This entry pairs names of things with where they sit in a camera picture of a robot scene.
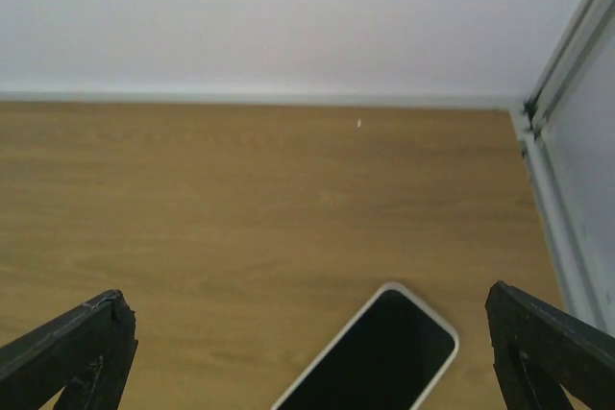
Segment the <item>black phone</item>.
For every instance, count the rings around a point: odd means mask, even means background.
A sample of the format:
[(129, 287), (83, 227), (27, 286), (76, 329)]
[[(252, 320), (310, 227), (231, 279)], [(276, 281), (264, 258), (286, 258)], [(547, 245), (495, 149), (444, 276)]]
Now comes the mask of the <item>black phone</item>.
[(455, 329), (387, 282), (271, 405), (273, 409), (417, 409), (459, 350)]

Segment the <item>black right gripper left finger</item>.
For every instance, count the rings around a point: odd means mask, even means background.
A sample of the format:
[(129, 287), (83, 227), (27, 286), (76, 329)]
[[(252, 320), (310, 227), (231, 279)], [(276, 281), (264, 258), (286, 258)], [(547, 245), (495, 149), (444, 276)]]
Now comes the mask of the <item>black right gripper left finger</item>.
[(108, 290), (1, 348), (1, 407), (116, 409), (138, 341), (135, 313)]

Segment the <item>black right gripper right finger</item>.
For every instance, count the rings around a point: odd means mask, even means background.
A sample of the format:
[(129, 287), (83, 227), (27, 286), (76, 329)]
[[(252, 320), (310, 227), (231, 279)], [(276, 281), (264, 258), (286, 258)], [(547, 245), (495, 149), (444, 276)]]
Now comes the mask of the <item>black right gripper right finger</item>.
[(485, 309), (507, 408), (614, 407), (612, 336), (502, 280)]

